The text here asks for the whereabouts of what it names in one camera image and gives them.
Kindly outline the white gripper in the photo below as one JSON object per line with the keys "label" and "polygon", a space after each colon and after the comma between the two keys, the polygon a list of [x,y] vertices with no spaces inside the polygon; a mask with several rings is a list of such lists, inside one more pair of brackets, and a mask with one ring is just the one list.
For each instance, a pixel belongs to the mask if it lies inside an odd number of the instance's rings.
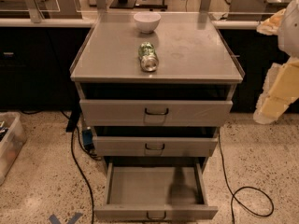
{"label": "white gripper", "polygon": [[278,35],[278,47],[291,58],[280,65],[273,63],[266,74],[263,92],[258,98],[253,119],[260,124],[272,123],[299,98],[299,0],[292,0],[270,18],[262,21],[256,31]]}

